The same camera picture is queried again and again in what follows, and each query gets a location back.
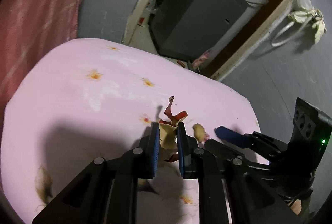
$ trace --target pink table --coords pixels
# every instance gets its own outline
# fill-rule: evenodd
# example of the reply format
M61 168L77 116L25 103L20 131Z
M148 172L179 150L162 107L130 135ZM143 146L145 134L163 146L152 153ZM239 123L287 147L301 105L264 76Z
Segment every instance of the pink table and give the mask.
M171 95L173 114L188 113L189 135L195 123L213 139L221 125L260 131L247 99L162 57L101 39L75 39L53 49L6 107L1 175L12 207L31 223L44 207L35 189L41 166L57 195L95 157L121 156L151 122L167 119L163 111ZM197 181L179 178L176 166L165 164L150 182L159 195L138 193L138 224L199 223Z

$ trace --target black robotic device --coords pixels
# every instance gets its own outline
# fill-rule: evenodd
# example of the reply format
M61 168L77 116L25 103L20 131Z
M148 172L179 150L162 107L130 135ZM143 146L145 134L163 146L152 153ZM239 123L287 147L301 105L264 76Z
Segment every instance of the black robotic device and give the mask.
M314 173L332 131L332 119L298 98L294 130L288 144L254 132L240 135L224 127L217 136L250 148L269 165L213 139L200 148L178 124L179 168L184 179L199 180L200 224L227 224L226 199L233 224L300 224L288 203L310 195ZM139 147L118 159L96 158L33 220L33 224L134 224L137 179L153 178L157 170L159 125Z

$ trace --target dark gray box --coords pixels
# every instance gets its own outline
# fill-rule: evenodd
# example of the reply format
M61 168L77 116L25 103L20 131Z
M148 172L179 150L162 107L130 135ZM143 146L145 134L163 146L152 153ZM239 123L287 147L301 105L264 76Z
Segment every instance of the dark gray box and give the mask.
M245 0L164 0L151 22L158 53L194 60L213 47L247 8Z

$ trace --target metal screw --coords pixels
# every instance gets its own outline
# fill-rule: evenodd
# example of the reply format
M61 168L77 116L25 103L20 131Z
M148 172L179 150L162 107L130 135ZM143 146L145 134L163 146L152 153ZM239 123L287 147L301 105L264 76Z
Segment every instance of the metal screw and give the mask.
M204 153L204 149L202 149L202 148L195 148L194 149L194 153L195 154L203 154Z
M134 149L132 150L132 152L133 152L134 154L141 154L141 153L143 153L143 149L140 148L140 147L136 147L136 148L134 148Z
M101 158L100 156L97 157L97 158L95 158L95 159L93 160L93 163L96 164L96 165L100 165L100 164L102 164L103 162L104 162L104 159Z
M242 160L241 159L233 159L232 162L233 162L234 165L237 165L237 166L242 165Z

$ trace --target orange stain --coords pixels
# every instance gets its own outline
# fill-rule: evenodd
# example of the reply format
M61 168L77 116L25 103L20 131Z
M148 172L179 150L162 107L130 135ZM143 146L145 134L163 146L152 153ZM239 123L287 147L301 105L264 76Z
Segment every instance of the orange stain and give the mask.
M146 86L150 86L150 87L154 86L154 84L146 78L142 78L142 81L143 81L143 84Z
M110 50L120 50L117 47L108 47Z
M181 196L180 199L183 200L185 204L193 204L193 199L189 196Z
M144 115L140 118L140 120L143 122L143 123L147 123L147 124L150 124L151 123L151 120L149 119L149 117L147 115Z
M98 73L96 69L93 69L86 76L87 76L87 78L98 81L102 77L102 74Z

